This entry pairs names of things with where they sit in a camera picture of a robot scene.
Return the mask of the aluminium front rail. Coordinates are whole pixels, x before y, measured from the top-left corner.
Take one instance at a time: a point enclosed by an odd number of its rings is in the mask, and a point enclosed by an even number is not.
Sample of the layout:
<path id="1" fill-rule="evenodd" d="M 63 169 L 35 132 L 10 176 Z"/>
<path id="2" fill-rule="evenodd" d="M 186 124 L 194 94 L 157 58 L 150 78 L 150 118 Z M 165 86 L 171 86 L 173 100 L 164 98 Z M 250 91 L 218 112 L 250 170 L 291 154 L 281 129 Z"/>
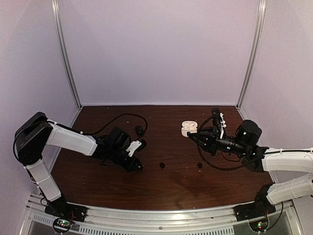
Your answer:
<path id="1" fill-rule="evenodd" d="M 55 216 L 45 213 L 41 196 L 31 194 L 18 235 L 57 235 Z M 292 202 L 284 203 L 277 224 L 266 233 L 250 227 L 263 217 L 238 221 L 235 205 L 189 210 L 120 210 L 84 205 L 85 221 L 75 222 L 65 235 L 302 235 Z"/>

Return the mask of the left circuit board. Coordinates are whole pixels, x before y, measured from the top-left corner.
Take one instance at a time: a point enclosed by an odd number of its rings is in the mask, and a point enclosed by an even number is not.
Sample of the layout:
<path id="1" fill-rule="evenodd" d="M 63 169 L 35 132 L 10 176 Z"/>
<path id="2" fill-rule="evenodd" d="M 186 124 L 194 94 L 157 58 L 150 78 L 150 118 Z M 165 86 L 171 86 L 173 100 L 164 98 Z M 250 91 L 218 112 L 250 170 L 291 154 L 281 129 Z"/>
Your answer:
<path id="1" fill-rule="evenodd" d="M 62 218 L 56 218 L 52 223 L 52 228 L 57 233 L 67 233 L 75 223 Z"/>

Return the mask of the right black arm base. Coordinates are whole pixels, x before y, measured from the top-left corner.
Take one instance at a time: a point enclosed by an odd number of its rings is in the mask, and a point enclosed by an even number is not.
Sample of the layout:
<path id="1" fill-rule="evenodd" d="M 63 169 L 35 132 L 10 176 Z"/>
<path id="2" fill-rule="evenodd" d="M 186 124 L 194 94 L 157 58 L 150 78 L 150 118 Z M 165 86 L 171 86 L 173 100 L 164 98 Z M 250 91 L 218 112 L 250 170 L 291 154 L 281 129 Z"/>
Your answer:
<path id="1" fill-rule="evenodd" d="M 266 198 L 272 184 L 264 185 L 257 191 L 252 203 L 237 205 L 233 208 L 237 221 L 250 220 L 276 212 L 276 208 Z"/>

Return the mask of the right circuit board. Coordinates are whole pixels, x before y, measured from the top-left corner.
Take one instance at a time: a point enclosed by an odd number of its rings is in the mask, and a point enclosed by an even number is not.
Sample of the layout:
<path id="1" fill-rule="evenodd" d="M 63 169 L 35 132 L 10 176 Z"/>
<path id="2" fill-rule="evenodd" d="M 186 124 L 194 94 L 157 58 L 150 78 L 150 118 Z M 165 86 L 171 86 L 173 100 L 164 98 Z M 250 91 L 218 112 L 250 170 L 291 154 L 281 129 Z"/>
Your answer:
<path id="1" fill-rule="evenodd" d="M 268 228 L 269 221 L 266 219 L 250 221 L 249 226 L 254 232 L 262 232 Z"/>

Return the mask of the circuit board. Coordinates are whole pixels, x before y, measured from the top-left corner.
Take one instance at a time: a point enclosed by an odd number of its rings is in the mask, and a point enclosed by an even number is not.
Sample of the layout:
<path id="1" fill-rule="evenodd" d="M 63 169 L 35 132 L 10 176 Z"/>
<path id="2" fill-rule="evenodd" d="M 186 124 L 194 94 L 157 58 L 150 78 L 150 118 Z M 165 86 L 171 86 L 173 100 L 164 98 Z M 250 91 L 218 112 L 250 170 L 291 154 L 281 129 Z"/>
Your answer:
<path id="1" fill-rule="evenodd" d="M 56 218 L 52 223 L 52 228 L 57 233 L 67 233 L 75 223 L 62 218 Z"/>
<path id="2" fill-rule="evenodd" d="M 250 221 L 249 226 L 254 232 L 262 232 L 268 228 L 269 221 L 266 219 Z"/>

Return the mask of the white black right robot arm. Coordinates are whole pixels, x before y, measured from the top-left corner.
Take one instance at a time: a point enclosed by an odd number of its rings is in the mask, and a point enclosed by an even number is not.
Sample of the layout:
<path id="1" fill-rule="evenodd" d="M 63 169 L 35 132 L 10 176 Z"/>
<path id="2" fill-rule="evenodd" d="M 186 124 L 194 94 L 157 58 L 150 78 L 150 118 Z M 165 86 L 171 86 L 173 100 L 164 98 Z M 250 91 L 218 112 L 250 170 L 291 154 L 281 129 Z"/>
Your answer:
<path id="1" fill-rule="evenodd" d="M 244 120 L 234 136 L 225 134 L 224 121 L 213 121 L 211 127 L 199 126 L 186 120 L 181 124 L 181 134 L 194 141 L 198 152 L 215 156 L 218 151 L 238 156 L 241 165 L 229 167 L 229 171 L 243 167 L 257 172 L 297 171 L 304 176 L 286 182 L 274 182 L 265 187 L 265 194 L 251 204 L 251 212 L 261 216 L 269 205 L 312 195 L 313 193 L 313 150 L 275 149 L 258 146 L 262 130 L 251 120 Z"/>

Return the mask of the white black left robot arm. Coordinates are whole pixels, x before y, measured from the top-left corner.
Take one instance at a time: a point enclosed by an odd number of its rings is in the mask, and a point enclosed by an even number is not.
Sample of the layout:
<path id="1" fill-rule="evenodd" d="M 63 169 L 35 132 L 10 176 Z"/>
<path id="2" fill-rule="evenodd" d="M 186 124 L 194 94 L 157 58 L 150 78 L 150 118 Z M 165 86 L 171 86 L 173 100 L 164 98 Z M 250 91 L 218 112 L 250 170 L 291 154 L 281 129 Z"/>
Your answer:
<path id="1" fill-rule="evenodd" d="M 48 119 L 43 112 L 37 112 L 15 132 L 13 154 L 51 203 L 51 209 L 59 217 L 66 217 L 70 213 L 70 206 L 62 200 L 64 196 L 43 160 L 43 150 L 47 146 L 77 152 L 102 164 L 109 160 L 132 172 L 143 168 L 135 153 L 146 145 L 141 137 L 133 141 L 127 132 L 118 127 L 107 135 L 98 136 L 97 132 L 88 134 L 76 131 Z"/>

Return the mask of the left aluminium frame post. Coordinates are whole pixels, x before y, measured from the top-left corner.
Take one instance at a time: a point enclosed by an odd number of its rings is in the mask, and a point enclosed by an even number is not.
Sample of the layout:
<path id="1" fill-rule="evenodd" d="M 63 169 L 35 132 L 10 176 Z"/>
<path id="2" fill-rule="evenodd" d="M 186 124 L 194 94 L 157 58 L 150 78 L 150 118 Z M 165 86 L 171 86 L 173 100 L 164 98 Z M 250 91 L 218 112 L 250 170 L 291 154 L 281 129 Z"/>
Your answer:
<path id="1" fill-rule="evenodd" d="M 51 6 L 52 6 L 52 13 L 54 17 L 55 27 L 56 27 L 57 39 L 58 39 L 60 52 L 61 52 L 61 58 L 63 61 L 70 91 L 73 96 L 76 108 L 80 110 L 82 108 L 82 104 L 81 104 L 78 91 L 74 82 L 74 78 L 73 78 L 73 74 L 72 74 L 72 70 L 70 66 L 70 61 L 69 61 L 69 57 L 67 53 L 67 47 L 66 47 L 63 26 L 62 26 L 62 19 L 61 19 L 61 14 L 60 14 L 59 1 L 52 0 Z"/>

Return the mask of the right aluminium frame post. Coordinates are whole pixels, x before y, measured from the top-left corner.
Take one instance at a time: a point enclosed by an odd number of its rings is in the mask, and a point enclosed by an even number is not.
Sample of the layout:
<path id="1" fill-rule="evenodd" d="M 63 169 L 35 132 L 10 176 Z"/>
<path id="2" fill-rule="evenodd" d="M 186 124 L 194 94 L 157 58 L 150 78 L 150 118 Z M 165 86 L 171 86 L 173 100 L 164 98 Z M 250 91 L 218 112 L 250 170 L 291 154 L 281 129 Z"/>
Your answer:
<path id="1" fill-rule="evenodd" d="M 264 29 L 264 23 L 265 23 L 265 17 L 266 17 L 266 0 L 259 0 L 259 6 L 257 10 L 257 17 L 256 17 L 256 25 L 255 25 L 255 31 L 254 31 L 254 37 L 252 41 L 252 47 L 251 52 L 248 60 L 248 65 L 245 73 L 245 78 L 243 82 L 243 86 L 239 95 L 239 99 L 237 102 L 237 109 L 240 110 L 242 108 L 245 95 L 248 90 L 249 82 L 253 73 L 254 65 L 256 62 L 256 57 L 258 53 L 258 48 L 260 46 L 263 29 Z"/>

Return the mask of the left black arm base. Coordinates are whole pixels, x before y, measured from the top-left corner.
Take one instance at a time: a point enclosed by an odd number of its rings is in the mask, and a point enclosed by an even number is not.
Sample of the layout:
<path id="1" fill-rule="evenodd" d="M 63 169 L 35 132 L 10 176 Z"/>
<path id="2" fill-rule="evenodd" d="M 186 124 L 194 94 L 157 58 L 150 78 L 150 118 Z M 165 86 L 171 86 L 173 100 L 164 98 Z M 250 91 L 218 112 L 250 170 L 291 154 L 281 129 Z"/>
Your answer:
<path id="1" fill-rule="evenodd" d="M 67 202 L 63 192 L 60 191 L 60 197 L 55 200 L 49 200 L 46 194 L 42 191 L 44 199 L 46 200 L 45 213 L 62 219 L 84 222 L 87 208 Z"/>

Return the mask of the white earbud charging case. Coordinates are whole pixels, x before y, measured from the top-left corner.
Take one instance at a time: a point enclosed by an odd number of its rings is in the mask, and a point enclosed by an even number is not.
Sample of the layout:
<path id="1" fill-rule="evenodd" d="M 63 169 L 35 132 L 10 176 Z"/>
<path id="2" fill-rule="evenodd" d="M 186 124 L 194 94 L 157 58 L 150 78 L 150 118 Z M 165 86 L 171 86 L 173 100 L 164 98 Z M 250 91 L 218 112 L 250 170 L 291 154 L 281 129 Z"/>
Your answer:
<path id="1" fill-rule="evenodd" d="M 181 123 L 181 134 L 188 137 L 188 133 L 194 134 L 198 131 L 198 123 L 193 120 L 185 120 Z"/>

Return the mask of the aluminium frame post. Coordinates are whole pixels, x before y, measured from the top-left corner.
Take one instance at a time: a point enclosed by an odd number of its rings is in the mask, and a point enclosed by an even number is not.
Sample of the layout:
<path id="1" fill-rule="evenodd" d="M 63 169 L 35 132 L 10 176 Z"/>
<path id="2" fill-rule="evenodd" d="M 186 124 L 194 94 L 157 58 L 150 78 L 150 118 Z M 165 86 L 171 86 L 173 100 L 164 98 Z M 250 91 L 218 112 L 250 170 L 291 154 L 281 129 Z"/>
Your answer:
<path id="1" fill-rule="evenodd" d="M 61 58 L 63 61 L 70 91 L 73 96 L 76 108 L 80 110 L 82 108 L 82 104 L 81 104 L 78 91 L 74 82 L 74 78 L 73 78 L 73 74 L 72 74 L 72 70 L 70 66 L 70 61 L 69 61 L 69 57 L 67 53 L 67 47 L 66 47 L 63 26 L 62 26 L 62 19 L 61 19 L 61 14 L 60 14 L 59 1 L 52 0 L 51 6 L 52 6 L 52 13 L 54 17 L 55 27 L 56 27 L 57 39 L 58 39 L 60 52 L 61 52 Z"/>
<path id="2" fill-rule="evenodd" d="M 255 31 L 254 31 L 254 37 L 252 41 L 252 47 L 251 52 L 248 60 L 248 65 L 245 73 L 245 78 L 243 82 L 243 86 L 239 95 L 239 99 L 237 102 L 237 109 L 240 110 L 242 108 L 245 95 L 248 90 L 249 82 L 253 73 L 254 65 L 256 62 L 256 57 L 258 53 L 258 48 L 260 46 L 263 29 L 264 29 L 264 23 L 265 23 L 265 17 L 266 17 L 266 0 L 259 0 L 259 6 L 257 10 L 257 17 L 256 17 L 256 25 L 255 25 Z"/>

